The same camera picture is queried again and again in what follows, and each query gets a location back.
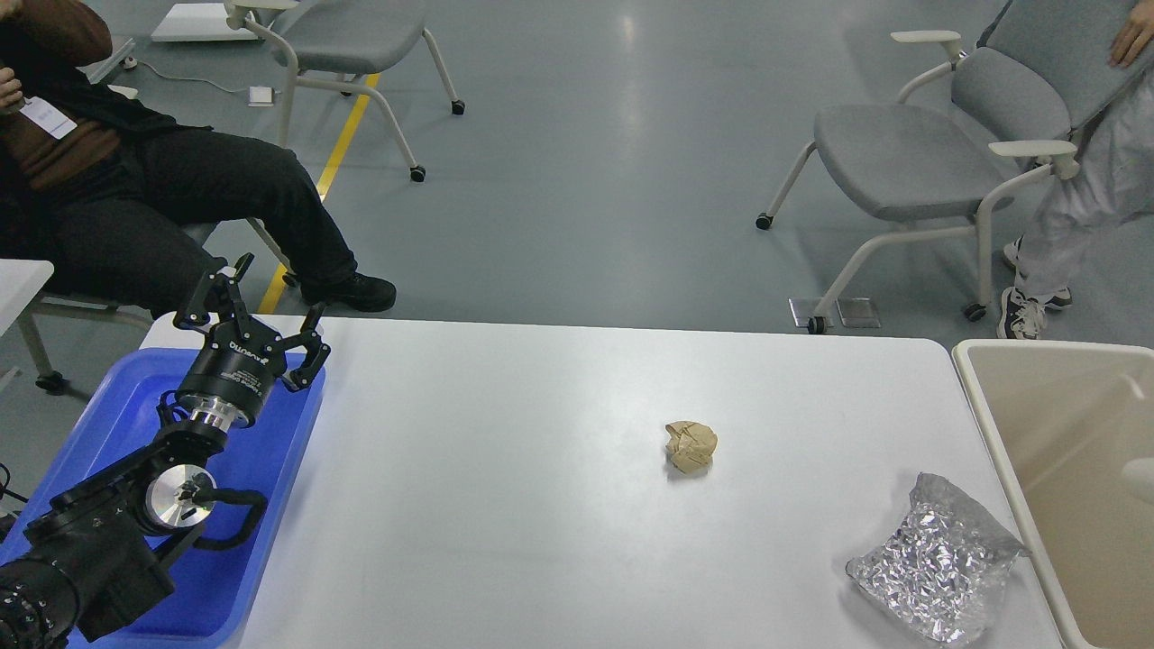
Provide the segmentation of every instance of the brown sweater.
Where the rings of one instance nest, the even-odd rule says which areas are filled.
[[[112,37],[100,16],[77,0],[28,0],[14,20],[40,46],[74,66],[112,55]],[[20,70],[15,70],[20,79]],[[55,140],[20,113],[0,117],[0,144],[20,164],[33,191],[62,182],[117,150],[120,136],[98,121],[80,119]]]

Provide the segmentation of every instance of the robotic arm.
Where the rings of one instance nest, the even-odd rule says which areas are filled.
[[[74,627],[89,641],[120,629],[175,590],[168,568],[189,547],[224,551],[256,529],[264,495],[218,487],[205,465],[233,425],[256,422],[277,378],[292,391],[307,388],[330,350],[316,333],[323,303],[290,337],[248,314],[238,283],[252,260],[207,274],[177,313],[174,324],[201,331],[204,346],[179,388],[162,395],[153,441],[53,498],[24,532],[31,550],[0,566],[0,649],[59,649]],[[290,371],[285,351],[297,346],[305,360]],[[241,529],[202,538],[222,502],[249,508]],[[145,537],[167,538],[153,549]]]

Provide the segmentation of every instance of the crumpled brown paper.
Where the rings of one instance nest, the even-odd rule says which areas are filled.
[[[697,422],[674,422],[666,424],[669,432],[669,452],[673,465],[683,473],[691,473],[710,463],[713,449],[718,447],[718,437],[713,428]]]

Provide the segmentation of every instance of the black pants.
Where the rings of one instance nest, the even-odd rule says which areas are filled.
[[[48,286],[153,313],[182,306],[219,267],[181,225],[256,217],[302,281],[340,282],[357,268],[297,156],[260,140],[149,136],[38,196],[55,245]]]

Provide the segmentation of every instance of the blue plastic tray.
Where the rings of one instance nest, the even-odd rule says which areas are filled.
[[[196,353],[145,349],[126,356],[108,371],[12,534],[0,545],[0,564],[29,550],[24,528],[48,510],[48,500],[152,441],[159,428],[156,404],[160,394],[180,385]],[[290,355],[290,366],[299,365],[302,358]],[[215,649],[237,631],[256,596],[316,420],[323,386],[323,370],[308,390],[293,394],[278,383],[256,424],[232,428],[224,453],[208,462],[209,472],[222,487],[252,488],[268,497],[269,508],[256,534],[243,545],[224,552],[188,550],[170,573],[177,583],[173,595],[128,627],[96,642],[89,643],[78,631],[73,632],[69,647]],[[208,519],[204,536],[231,537],[240,528],[245,512],[243,507],[218,506]]]

